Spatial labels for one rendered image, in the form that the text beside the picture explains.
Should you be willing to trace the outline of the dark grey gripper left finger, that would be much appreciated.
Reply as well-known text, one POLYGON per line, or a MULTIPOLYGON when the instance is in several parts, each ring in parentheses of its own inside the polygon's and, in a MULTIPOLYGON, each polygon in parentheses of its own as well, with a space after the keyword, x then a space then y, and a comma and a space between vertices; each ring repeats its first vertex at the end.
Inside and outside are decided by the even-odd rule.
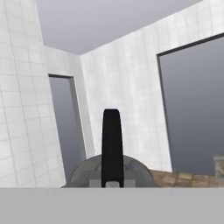
POLYGON ((113 110, 105 109, 102 120, 101 155, 90 157, 73 170, 71 187, 106 187, 113 181, 113 110))

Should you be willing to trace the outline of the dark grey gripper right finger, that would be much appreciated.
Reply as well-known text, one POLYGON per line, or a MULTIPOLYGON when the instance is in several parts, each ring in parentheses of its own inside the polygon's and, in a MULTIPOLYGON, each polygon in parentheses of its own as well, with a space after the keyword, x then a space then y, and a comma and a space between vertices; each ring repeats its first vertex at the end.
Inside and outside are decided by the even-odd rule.
POLYGON ((123 155, 121 117, 118 109, 112 110, 112 180, 120 187, 130 181, 134 187, 153 187, 151 171, 133 157, 123 155))

